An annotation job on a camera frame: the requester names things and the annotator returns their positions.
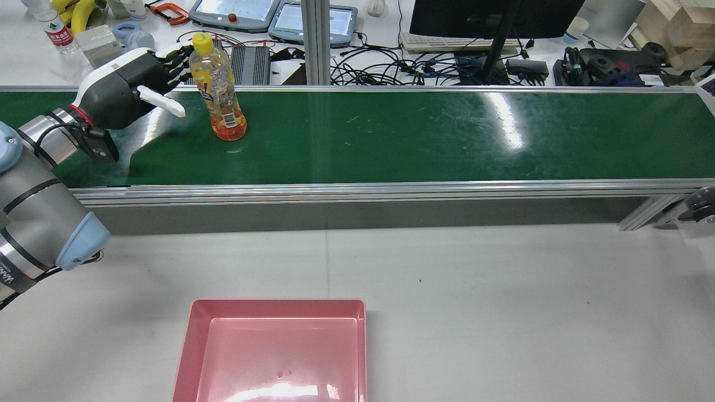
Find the orange clamp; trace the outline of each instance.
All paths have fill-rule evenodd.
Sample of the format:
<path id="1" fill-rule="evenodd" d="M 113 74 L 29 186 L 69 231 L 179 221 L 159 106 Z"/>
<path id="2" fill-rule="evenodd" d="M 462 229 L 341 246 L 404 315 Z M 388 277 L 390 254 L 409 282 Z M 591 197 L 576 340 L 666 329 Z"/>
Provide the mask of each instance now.
<path id="1" fill-rule="evenodd" d="M 174 3 L 163 3 L 158 6 L 149 6 L 149 10 L 169 22 L 169 25 L 176 26 L 189 22 L 189 13 Z M 164 14 L 164 11 L 171 11 L 177 16 L 171 17 Z"/>

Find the computer monitor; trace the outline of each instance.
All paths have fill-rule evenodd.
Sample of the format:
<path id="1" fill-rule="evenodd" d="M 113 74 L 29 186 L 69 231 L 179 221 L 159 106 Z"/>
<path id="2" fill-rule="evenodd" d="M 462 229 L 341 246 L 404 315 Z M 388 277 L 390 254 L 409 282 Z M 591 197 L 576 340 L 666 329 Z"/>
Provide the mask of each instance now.
<path id="1" fill-rule="evenodd" d="M 523 0 L 508 37 L 562 37 L 584 1 Z M 494 39 L 508 4 L 507 0 L 415 0 L 410 33 Z"/>

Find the plastic bottle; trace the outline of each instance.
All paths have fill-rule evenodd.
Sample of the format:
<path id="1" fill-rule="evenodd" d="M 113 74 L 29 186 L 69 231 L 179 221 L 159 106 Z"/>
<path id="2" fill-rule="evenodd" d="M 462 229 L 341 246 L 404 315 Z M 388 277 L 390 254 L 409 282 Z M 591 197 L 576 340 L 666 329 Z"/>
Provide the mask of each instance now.
<path id="1" fill-rule="evenodd" d="M 383 16 L 387 10 L 388 5 L 385 0 L 372 0 L 368 5 L 368 15 L 370 16 Z"/>
<path id="2" fill-rule="evenodd" d="M 22 0 L 30 14 L 40 21 L 44 31 L 62 54 L 72 54 L 79 48 L 77 42 L 72 37 L 72 33 L 62 22 L 62 18 L 57 14 L 52 3 L 48 0 Z"/>
<path id="3" fill-rule="evenodd" d="M 194 52 L 189 57 L 189 67 L 206 101 L 211 127 L 220 139 L 235 141 L 246 134 L 248 124 L 233 89 L 235 81 L 228 56 L 214 47 L 205 32 L 195 34 L 192 42 Z"/>

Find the keyboard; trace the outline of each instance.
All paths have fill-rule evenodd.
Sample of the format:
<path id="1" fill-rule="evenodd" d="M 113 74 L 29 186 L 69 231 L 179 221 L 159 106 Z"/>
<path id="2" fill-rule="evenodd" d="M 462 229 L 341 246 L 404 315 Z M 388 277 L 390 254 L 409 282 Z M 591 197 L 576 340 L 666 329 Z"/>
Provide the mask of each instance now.
<path id="1" fill-rule="evenodd" d="M 470 50 L 489 50 L 491 39 L 440 38 L 436 36 L 415 35 L 400 32 L 400 43 L 412 53 L 468 52 Z M 516 39 L 506 39 L 505 48 L 519 47 Z"/>

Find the paper cup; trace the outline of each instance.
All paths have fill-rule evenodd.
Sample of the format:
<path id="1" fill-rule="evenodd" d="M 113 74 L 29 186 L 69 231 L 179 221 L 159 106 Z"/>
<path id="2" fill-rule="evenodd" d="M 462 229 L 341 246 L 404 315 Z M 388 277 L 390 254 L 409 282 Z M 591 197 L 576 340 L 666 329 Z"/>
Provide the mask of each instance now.
<path id="1" fill-rule="evenodd" d="M 575 44 L 576 42 L 581 40 L 583 34 L 586 32 L 586 30 L 588 30 L 588 25 L 588 21 L 577 16 L 573 19 L 571 25 L 566 30 L 566 33 L 563 35 L 563 41 L 566 44 Z"/>
<path id="2" fill-rule="evenodd" d="M 147 8 L 144 7 L 142 0 L 120 0 L 127 9 L 129 16 L 135 21 L 141 21 L 147 18 Z"/>

